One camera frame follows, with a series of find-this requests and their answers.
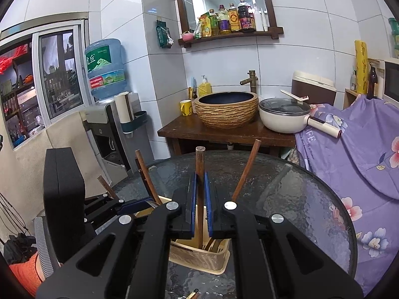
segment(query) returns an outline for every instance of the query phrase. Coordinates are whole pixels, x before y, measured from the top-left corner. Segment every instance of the round glass table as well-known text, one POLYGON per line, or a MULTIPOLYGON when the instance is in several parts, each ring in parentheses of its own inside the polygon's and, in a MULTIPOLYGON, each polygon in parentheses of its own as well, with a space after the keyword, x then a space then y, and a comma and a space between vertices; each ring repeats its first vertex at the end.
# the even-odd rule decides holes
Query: round glass table
MULTIPOLYGON (((205 170, 216 185, 233 194, 249 152, 211 150, 205 153, 205 170)), ((195 170, 195 154, 169 158, 150 166, 157 193, 171 198, 186 186, 195 170)), ((114 190, 126 201, 148 197, 138 172, 119 182, 114 190)), ((336 194, 308 171, 273 156, 258 154, 237 200, 254 214, 280 213, 332 258, 343 270, 356 272, 356 234, 348 212, 336 194)), ((165 298, 185 298, 195 288, 201 299, 236 298, 234 259, 230 249, 226 271, 216 276, 169 262, 165 298)))

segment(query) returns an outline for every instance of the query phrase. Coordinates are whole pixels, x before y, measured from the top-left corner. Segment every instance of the sink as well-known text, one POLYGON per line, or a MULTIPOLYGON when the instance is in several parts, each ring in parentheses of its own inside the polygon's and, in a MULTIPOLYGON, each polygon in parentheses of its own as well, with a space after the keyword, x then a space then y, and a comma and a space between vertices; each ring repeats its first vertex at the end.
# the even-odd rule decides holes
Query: sink
POLYGON ((198 117, 214 128, 237 128, 250 122, 258 112, 258 95, 252 92, 218 92, 194 101, 198 117))

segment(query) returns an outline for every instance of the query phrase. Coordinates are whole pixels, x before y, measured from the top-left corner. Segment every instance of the microwave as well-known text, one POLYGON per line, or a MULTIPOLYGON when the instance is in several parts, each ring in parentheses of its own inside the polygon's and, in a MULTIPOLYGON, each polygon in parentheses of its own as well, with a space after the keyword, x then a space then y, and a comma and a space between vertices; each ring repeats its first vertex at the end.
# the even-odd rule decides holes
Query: microwave
POLYGON ((377 97, 384 99, 399 108, 399 59, 380 61, 377 97))

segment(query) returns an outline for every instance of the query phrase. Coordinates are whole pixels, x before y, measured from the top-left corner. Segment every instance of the pink bowl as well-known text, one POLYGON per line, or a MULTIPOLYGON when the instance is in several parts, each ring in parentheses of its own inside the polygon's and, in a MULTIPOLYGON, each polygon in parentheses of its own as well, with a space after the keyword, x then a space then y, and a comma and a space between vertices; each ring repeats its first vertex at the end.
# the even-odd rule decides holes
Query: pink bowl
POLYGON ((184 41, 191 41, 194 39, 194 34, 193 33, 185 33, 182 35, 182 38, 184 41))

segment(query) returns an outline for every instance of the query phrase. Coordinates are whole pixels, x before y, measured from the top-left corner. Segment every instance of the purple cloth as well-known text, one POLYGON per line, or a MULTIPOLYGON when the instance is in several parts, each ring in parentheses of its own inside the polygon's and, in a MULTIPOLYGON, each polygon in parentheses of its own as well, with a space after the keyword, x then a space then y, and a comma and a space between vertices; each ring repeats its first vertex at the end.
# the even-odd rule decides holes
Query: purple cloth
POLYGON ((312 106, 312 114, 343 134, 335 139, 310 126, 297 133, 301 165, 348 210, 358 240, 355 280, 367 294, 399 250, 399 109, 361 95, 343 111, 325 104, 312 106))

